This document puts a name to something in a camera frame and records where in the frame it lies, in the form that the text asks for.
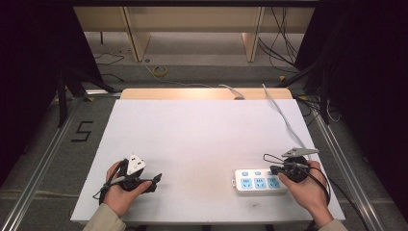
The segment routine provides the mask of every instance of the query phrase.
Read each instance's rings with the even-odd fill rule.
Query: white table
[[[295,132],[314,148],[297,104],[276,100]],[[162,173],[153,193],[137,198],[125,222],[138,224],[254,224],[311,220],[292,195],[242,196],[236,169],[268,168],[294,146],[282,116],[268,100],[117,100],[71,220],[86,223],[98,207],[92,196],[112,163],[135,153],[142,178]],[[319,155],[308,159],[319,161]],[[344,219],[336,195],[329,209]]]

